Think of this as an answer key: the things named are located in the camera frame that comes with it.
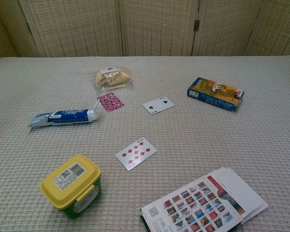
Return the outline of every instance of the playing card box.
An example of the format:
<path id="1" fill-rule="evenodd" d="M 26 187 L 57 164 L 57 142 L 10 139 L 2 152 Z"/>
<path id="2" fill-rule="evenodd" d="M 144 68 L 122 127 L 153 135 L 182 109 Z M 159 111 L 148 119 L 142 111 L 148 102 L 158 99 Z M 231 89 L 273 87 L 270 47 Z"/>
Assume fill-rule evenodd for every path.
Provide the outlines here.
<path id="1" fill-rule="evenodd" d="M 100 177 L 95 163 L 76 155 L 48 175 L 40 190 L 56 209 L 76 218 L 101 194 Z"/>
<path id="2" fill-rule="evenodd" d="M 189 87 L 187 95 L 223 109 L 235 111 L 240 105 L 244 91 L 198 77 Z"/>

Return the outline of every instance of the printed photo grid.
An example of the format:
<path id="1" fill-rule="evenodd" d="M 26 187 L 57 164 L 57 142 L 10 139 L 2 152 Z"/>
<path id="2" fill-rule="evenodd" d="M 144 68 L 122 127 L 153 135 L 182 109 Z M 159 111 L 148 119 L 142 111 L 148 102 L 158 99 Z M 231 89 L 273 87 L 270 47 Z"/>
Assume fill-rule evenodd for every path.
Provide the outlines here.
<path id="1" fill-rule="evenodd" d="M 173 196 L 163 206 L 179 232 L 214 232 L 232 220 L 232 214 L 204 182 Z"/>

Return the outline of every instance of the yellow container lid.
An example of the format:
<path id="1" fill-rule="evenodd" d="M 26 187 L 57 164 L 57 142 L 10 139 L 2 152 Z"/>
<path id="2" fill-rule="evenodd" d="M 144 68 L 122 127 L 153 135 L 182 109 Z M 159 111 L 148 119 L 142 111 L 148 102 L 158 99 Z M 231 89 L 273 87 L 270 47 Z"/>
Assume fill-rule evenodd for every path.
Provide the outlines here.
<path id="1" fill-rule="evenodd" d="M 48 175 L 40 190 L 58 210 L 64 210 L 76 199 L 82 200 L 101 177 L 100 168 L 83 155 L 76 155 Z"/>

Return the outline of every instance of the playing card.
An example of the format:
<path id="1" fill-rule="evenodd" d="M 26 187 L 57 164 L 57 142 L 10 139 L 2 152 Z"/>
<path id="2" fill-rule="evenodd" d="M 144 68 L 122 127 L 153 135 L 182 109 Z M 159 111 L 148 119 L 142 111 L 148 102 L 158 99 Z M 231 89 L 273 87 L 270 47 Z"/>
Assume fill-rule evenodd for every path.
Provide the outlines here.
<path id="1" fill-rule="evenodd" d="M 114 94 L 108 93 L 98 97 L 101 105 L 106 109 L 107 112 L 119 109 L 124 106 L 124 103 Z"/>
<path id="2" fill-rule="evenodd" d="M 163 96 L 142 105 L 151 115 L 175 106 L 167 97 Z"/>
<path id="3" fill-rule="evenodd" d="M 156 152 L 157 149 L 142 137 L 119 151 L 116 157 L 129 171 Z"/>

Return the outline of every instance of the barcode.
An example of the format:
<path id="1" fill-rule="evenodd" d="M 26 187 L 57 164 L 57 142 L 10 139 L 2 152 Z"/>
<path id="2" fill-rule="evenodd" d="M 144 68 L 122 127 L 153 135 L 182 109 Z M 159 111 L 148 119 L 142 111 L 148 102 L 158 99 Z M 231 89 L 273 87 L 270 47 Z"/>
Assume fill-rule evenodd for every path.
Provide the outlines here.
<path id="1" fill-rule="evenodd" d="M 74 172 L 75 175 L 79 176 L 80 174 L 82 174 L 85 170 L 79 166 L 77 163 L 75 165 L 73 165 L 70 170 L 72 172 Z"/>
<path id="2" fill-rule="evenodd" d="M 152 217 L 154 217 L 155 215 L 159 214 L 158 210 L 156 209 L 156 207 L 153 207 L 151 209 L 149 209 L 149 213 Z"/>
<path id="3" fill-rule="evenodd" d="M 194 97 L 196 97 L 196 98 L 199 96 L 198 92 L 195 92 L 195 91 L 192 91 L 192 90 L 189 91 L 189 94 L 194 96 Z"/>
<path id="4" fill-rule="evenodd" d="M 69 172 L 69 170 L 67 169 L 67 170 L 65 170 L 63 173 L 61 173 L 61 176 L 63 177 L 63 178 L 67 178 L 67 176 L 68 175 L 70 175 L 71 173 Z"/>

